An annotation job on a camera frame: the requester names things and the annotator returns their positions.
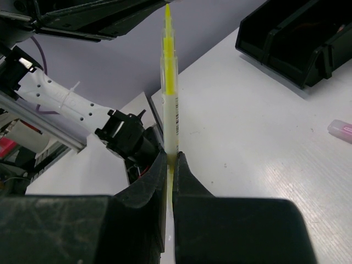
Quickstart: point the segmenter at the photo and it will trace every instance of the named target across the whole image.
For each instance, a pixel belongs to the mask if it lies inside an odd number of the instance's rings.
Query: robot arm
[[[1,0],[0,43],[11,48],[33,34],[113,40],[165,4],[165,0]]]
[[[19,60],[28,73],[19,81],[16,93],[24,100],[42,105],[78,123],[90,133],[103,129],[111,108],[93,103],[53,81],[28,60]]]
[[[96,135],[113,153],[130,160],[142,170],[150,167],[159,153],[159,145],[150,139],[139,115],[91,102],[73,90],[49,78],[39,64],[20,48],[13,50],[0,44],[6,56],[0,67],[0,89],[13,99],[48,107]]]

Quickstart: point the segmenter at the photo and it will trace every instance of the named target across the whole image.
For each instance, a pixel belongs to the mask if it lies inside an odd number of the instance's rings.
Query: white plastic part
[[[15,141],[17,144],[35,152],[42,152],[48,145],[50,137],[40,134],[37,131],[23,124],[20,120],[13,121],[11,129],[6,133],[5,137]]]
[[[334,120],[328,127],[329,133],[352,144],[352,125],[341,120]]]
[[[13,114],[10,114],[10,113],[1,114],[0,115],[0,128],[7,125],[8,123],[11,123],[15,119],[18,119],[18,117],[16,117]]]
[[[41,69],[28,72],[19,82],[17,94],[24,100],[46,106],[78,123],[90,133],[108,122],[111,108],[95,104],[50,79]]]

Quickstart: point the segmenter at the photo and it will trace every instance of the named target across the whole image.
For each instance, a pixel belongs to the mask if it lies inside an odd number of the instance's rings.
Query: white tabletop
[[[120,111],[125,114],[147,112],[142,117],[145,128],[156,124],[144,93]],[[124,161],[108,151],[93,135],[79,153],[71,150],[28,186],[31,195],[114,195],[129,185]]]
[[[216,196],[294,201],[319,262],[352,263],[352,145],[327,132],[352,123],[352,61],[301,92],[249,63],[237,34],[179,76],[180,150]]]

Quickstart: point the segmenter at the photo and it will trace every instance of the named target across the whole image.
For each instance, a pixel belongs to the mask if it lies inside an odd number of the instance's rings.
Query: white robotic arm
[[[0,65],[3,92],[15,100],[21,97],[46,106],[76,122],[96,135],[110,151],[142,169],[153,164],[160,150],[155,136],[151,135],[153,129],[143,127],[141,117],[145,111],[126,115],[100,106],[54,82],[18,47],[7,53],[5,62]]]
[[[103,129],[110,116],[111,108],[93,103],[72,90],[54,82],[45,73],[35,68],[31,62],[21,59],[28,73],[19,81],[20,88],[16,93],[24,100],[46,106],[64,117],[78,123],[90,133]]]

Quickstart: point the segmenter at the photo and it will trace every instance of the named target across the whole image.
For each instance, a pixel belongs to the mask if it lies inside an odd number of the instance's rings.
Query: purple cable
[[[42,56],[44,73],[45,73],[45,75],[47,75],[48,74],[48,65],[46,63],[44,51],[43,51],[42,47],[40,46],[40,43],[38,42],[38,40],[35,37],[32,36],[31,39],[33,40],[34,44],[37,46],[37,48],[40,52],[40,55]],[[38,114],[43,114],[43,115],[45,115],[45,114],[59,114],[55,111],[40,111],[40,104],[37,105],[35,110],[37,111]]]

